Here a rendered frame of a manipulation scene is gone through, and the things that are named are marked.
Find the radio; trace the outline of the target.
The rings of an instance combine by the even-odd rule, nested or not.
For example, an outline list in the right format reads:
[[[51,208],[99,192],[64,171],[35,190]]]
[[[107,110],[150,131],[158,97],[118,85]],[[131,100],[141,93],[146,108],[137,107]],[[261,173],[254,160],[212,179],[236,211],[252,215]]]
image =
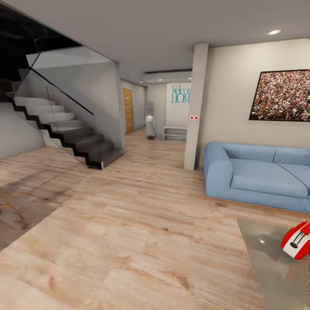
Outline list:
[[[310,253],[310,222],[301,222],[289,230],[281,242],[281,248],[296,260]]]

